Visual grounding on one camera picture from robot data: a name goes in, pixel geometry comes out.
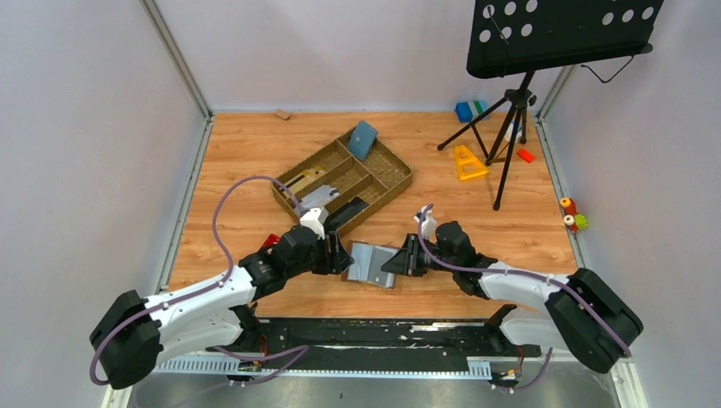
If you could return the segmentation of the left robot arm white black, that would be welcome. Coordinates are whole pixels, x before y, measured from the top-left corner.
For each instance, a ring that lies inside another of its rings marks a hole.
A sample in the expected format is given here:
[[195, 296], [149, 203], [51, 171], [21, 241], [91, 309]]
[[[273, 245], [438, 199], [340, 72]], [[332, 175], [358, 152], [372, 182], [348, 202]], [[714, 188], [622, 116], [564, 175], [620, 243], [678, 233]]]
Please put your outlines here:
[[252, 324], [249, 303], [280, 291], [303, 273], [341, 275], [353, 262], [337, 232], [319, 237], [295, 225], [276, 244], [198, 284], [149, 297], [124, 292], [89, 336], [95, 351], [91, 380], [123, 389], [167, 360], [231, 345]]

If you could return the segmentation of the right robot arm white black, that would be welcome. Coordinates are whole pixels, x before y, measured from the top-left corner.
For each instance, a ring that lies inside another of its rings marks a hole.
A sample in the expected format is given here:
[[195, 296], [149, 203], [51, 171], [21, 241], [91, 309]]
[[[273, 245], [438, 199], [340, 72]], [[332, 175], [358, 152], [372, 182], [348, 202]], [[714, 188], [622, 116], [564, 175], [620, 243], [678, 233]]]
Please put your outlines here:
[[606, 373], [630, 354], [644, 330], [641, 319], [591, 269], [559, 277], [514, 269], [477, 252], [456, 221], [439, 226], [435, 236], [430, 242], [407, 235], [381, 269], [408, 276], [449, 271], [469, 296], [519, 304], [500, 323], [512, 344], [567, 350], [587, 368]]

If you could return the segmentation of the brown leather card holder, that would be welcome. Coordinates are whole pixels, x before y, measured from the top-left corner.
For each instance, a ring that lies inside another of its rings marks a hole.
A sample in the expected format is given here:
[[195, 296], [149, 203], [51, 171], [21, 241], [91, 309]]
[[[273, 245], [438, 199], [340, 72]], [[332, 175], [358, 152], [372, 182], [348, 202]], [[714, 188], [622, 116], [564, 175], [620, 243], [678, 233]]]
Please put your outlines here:
[[349, 251], [354, 262], [341, 274], [341, 281], [371, 284], [384, 289], [395, 286], [395, 275], [383, 271], [381, 267], [399, 251], [398, 248], [350, 241]]

